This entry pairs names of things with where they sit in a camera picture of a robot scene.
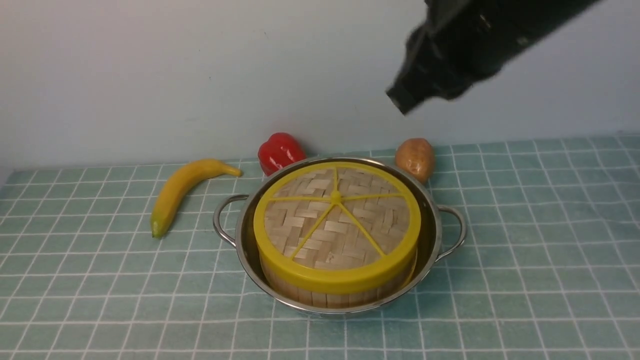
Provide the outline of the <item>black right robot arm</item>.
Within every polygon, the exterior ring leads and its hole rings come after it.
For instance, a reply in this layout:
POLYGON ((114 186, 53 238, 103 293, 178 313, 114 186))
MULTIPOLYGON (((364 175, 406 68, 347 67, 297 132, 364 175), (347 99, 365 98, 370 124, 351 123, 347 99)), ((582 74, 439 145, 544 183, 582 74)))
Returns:
POLYGON ((528 48, 594 6, 593 0, 427 0, 386 95, 403 114, 457 100, 528 48))

